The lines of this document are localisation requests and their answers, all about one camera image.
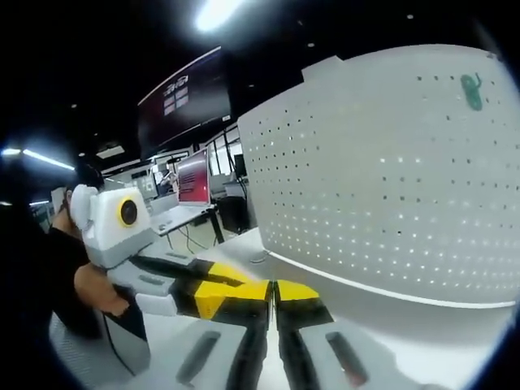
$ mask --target black camera lens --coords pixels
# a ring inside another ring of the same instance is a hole
[[[134,201],[124,201],[121,206],[121,219],[127,225],[132,225],[137,220],[137,205]]]

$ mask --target white perforated panel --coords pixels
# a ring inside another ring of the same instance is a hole
[[[475,73],[482,110],[462,88]],[[502,63],[419,45],[330,58],[304,77],[238,122],[266,249],[403,299],[512,304],[520,99]]]

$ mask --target man's hand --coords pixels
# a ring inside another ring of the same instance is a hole
[[[120,316],[128,308],[128,302],[117,295],[106,275],[93,264],[78,268],[74,288],[83,303],[104,313]]]

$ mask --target yellow circular eye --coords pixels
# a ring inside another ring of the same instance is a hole
[[[130,228],[137,221],[137,205],[129,197],[124,198],[119,204],[117,216],[121,224]]]

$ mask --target man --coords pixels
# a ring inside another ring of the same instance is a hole
[[[89,262],[81,232],[72,220],[72,192],[79,182],[102,187],[102,177],[92,168],[79,174],[78,182],[63,189],[63,203],[48,232],[52,253],[46,260],[45,281],[49,287],[54,312],[72,332],[98,338],[101,332],[93,309],[120,316],[128,303],[118,296],[111,282]]]

